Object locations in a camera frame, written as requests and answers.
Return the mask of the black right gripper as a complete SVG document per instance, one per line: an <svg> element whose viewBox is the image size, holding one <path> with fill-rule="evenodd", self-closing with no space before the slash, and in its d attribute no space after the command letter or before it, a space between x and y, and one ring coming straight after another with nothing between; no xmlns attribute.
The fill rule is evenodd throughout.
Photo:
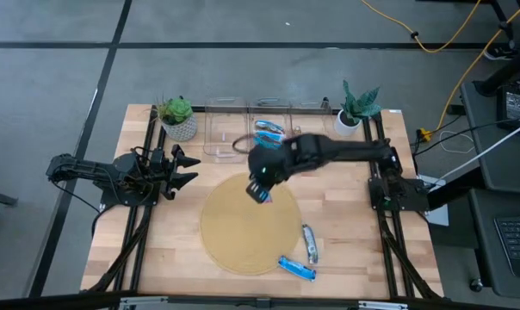
<svg viewBox="0 0 520 310"><path fill-rule="evenodd" d="M256 197L258 203L272 202L271 195L266 189L272 189L291 177L290 160L290 144L282 144L277 148L254 146L248 154L248 167L252 181L245 192L250 197Z"/></svg>

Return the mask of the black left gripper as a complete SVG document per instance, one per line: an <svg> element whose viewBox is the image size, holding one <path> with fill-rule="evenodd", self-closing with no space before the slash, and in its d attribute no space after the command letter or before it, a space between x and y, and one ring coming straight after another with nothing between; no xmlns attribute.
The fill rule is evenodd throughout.
<svg viewBox="0 0 520 310"><path fill-rule="evenodd" d="M167 200L174 200L177 191L199 176L196 172L175 173L176 167L188 168L201 162L200 159L186 156L179 144L172 147L171 154L173 161L167 159L163 148L157 147L150 158L153 188Z"/></svg>

